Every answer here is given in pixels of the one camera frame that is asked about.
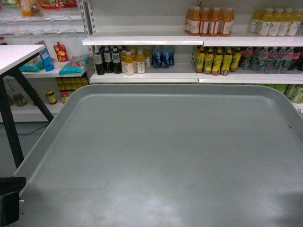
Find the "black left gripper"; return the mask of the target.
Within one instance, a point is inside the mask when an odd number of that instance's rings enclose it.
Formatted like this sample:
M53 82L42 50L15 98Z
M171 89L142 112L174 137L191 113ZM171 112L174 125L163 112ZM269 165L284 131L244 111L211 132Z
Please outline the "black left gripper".
M25 177L0 178L0 225L19 220L19 193L26 185Z

